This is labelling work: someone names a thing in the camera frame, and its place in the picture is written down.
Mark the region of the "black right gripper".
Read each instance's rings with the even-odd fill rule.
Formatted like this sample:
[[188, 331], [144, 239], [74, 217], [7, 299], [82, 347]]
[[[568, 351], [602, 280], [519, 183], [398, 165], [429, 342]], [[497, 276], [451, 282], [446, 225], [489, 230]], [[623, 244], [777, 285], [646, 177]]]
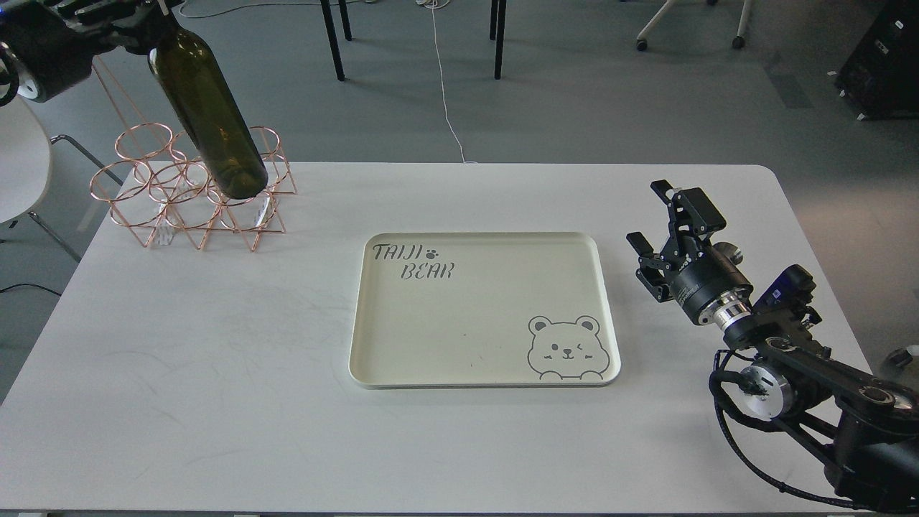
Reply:
[[752, 292], [749, 279], [710, 242], [727, 222], [700, 187], [676, 189], [657, 180], [650, 188], [666, 204], [669, 238], [654, 251], [643, 233], [626, 235], [639, 256], [635, 275], [657, 302], [676, 301], [696, 326], [712, 323], [706, 313], [712, 302], [725, 294], [746, 299]]

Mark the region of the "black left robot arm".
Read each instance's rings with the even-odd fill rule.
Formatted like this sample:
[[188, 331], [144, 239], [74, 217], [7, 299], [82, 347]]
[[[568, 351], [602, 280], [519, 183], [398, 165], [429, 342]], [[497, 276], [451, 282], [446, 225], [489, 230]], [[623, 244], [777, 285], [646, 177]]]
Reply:
[[117, 48], [146, 55], [167, 33], [180, 1], [4, 1], [2, 105], [43, 103], [90, 75]]

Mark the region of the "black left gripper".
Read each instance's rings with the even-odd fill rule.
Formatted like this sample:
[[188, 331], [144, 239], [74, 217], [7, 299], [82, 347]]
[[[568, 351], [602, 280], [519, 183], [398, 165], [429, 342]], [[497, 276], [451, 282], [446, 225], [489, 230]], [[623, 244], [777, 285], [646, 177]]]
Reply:
[[[86, 21], [90, 36], [65, 20]], [[178, 27], [167, 1], [55, 1], [55, 10], [2, 4], [2, 102], [46, 102], [88, 78], [96, 55], [116, 48], [148, 55]]]

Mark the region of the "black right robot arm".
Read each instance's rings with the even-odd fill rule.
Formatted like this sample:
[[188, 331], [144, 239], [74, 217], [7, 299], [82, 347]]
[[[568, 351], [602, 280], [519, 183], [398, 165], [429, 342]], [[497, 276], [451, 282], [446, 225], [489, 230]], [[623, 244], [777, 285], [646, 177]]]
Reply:
[[[804, 500], [887, 514], [917, 513], [917, 393], [831, 357], [814, 340], [821, 321], [811, 306], [813, 276], [786, 268], [750, 301], [738, 269], [742, 253], [712, 236], [726, 220], [706, 193], [653, 181], [668, 210], [668, 239], [653, 249], [639, 232], [627, 240], [635, 272], [658, 302], [675, 301], [696, 326], [715, 325], [718, 350], [708, 386], [729, 447], [752, 473]], [[817, 496], [756, 467], [733, 439], [728, 420], [764, 433], [785, 433], [824, 468], [834, 497]]]

